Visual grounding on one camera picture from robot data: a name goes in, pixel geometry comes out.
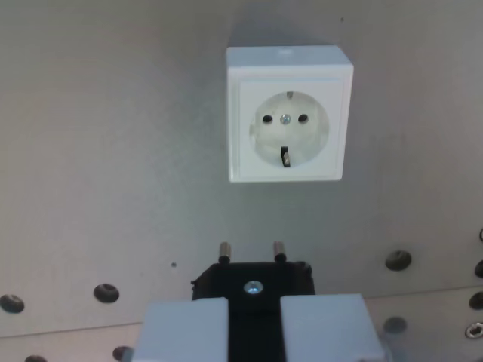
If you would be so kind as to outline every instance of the wall outlet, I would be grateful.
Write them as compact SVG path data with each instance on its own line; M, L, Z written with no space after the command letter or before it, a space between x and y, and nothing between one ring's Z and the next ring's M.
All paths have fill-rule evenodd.
M232 182L342 178L353 65L336 46L228 48Z

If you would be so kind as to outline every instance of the mounting hole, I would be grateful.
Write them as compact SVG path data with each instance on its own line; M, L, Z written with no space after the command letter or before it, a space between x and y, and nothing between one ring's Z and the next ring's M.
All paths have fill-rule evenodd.
M408 328L408 323L403 317L388 318L383 325L384 332L389 334L403 333Z
M299 123L305 124L305 123L307 123L308 120L309 120L308 115L299 115Z
M0 307L7 313L21 313L25 309L23 300L13 294L5 294L0 297Z
M47 360L42 356L28 356L25 362L47 362Z
M470 324L469 327L466 328L465 336L470 339L483 337L483 324L480 322Z
M100 284L94 288L94 296L101 303L114 303L119 299L119 291L111 284Z
M264 124L270 124L270 123L272 123L272 121L273 121L273 118L272 118L271 115L264 115L263 118L262 118L262 122Z
M405 270L411 264L411 255L407 251L397 250L386 258L386 267L394 272Z
M131 347L127 347L126 345L121 345L117 348L114 348L114 351L112 351L112 357L115 360L118 360L119 362L121 362L123 360L129 360L128 357L125 358L126 354L129 354L132 357L133 353L134 353L134 349L132 349Z
M469 307L471 309L475 309L476 311L483 309L483 292L473 294L473 296L469 299Z

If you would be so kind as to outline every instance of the socket holes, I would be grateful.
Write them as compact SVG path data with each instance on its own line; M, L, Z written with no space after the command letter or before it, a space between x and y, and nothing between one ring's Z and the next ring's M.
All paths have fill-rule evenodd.
M25 304L18 296L5 294L0 297L0 307L7 313L17 314L25 309Z
M407 251L397 250L386 259L386 267L393 272L405 270L411 264L411 255Z
M267 121L272 119L271 127L263 121L267 115L272 117L266 118ZM298 127L300 115L310 118L303 127ZM291 90L264 100L255 110L250 127L245 129L257 156L274 167L283 168L281 147L288 147L291 167L305 164L327 145L329 124L328 114L321 103L308 94Z
M383 325L384 332L389 334L403 333L408 328L408 323L402 317L388 318Z
M305 124L309 120L308 115L299 115L299 123L300 124Z
M112 358L115 360L118 360L119 362L121 361L127 361L131 360L132 355L134 353L134 349L131 347L127 347L126 345L120 345L117 348L114 348L114 351L112 351Z
M468 328L466 328L465 336L470 339L483 337L483 324L480 322L470 324Z
M273 118L271 115L264 115L263 118L262 118L262 122L264 124L271 124L273 121Z
M483 278L483 260L481 262L479 262L478 264L476 264L475 275L478 278Z
M94 296L101 303L114 303L119 299L119 291L111 284L100 284L94 288Z
M469 299L469 307L476 311L483 309L483 292L478 292Z
M47 360L42 356L28 356L25 362L47 362Z

